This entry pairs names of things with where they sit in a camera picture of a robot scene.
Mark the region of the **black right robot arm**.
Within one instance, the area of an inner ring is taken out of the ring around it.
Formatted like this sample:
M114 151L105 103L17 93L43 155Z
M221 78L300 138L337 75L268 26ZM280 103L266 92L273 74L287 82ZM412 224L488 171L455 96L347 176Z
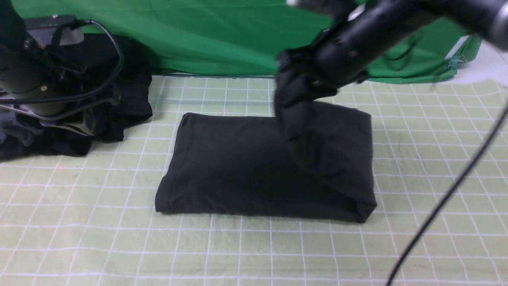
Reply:
M440 17L507 51L506 0L370 0L352 20L353 0L288 0L287 5L327 15L333 25L310 45L280 54L275 102L285 107L367 80L372 62Z

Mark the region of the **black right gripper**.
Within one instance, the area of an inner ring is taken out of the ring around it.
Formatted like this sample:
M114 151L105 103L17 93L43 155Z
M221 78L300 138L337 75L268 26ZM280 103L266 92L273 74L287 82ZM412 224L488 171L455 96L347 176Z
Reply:
M277 56L275 106L334 96L339 89L369 78L369 62L354 46L345 28L321 31L308 45L289 48Z

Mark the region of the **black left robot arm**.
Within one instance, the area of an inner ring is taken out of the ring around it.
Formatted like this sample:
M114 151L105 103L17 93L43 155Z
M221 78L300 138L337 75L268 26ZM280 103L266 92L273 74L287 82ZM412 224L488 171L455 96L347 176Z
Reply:
M1 2L1 108L31 116L45 127L94 135L91 100L65 101L92 89L86 67L67 51L84 34L75 15L21 18Z

